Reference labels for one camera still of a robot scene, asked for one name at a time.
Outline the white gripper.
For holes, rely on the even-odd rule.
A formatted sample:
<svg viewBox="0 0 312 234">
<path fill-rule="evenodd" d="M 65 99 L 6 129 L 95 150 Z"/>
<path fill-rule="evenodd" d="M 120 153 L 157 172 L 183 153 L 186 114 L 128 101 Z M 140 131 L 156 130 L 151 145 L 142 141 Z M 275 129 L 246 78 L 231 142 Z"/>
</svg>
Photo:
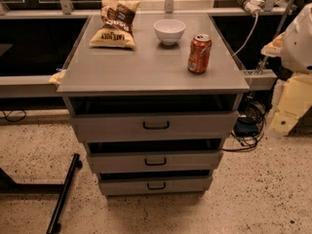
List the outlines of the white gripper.
<svg viewBox="0 0 312 234">
<path fill-rule="evenodd" d="M 285 33 L 279 34 L 261 49 L 261 53 L 270 58 L 280 58 L 284 54 L 284 38 Z"/>
</svg>

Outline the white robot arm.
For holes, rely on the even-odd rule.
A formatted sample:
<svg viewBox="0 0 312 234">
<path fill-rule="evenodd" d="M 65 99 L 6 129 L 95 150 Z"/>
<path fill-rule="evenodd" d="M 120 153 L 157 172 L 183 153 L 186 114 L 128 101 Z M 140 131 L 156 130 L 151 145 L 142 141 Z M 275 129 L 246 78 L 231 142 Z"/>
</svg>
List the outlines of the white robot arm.
<svg viewBox="0 0 312 234">
<path fill-rule="evenodd" d="M 284 83 L 269 129 L 286 136 L 312 106 L 312 4 L 307 4 L 287 29 L 261 53 L 281 59 L 292 72 Z"/>
</svg>

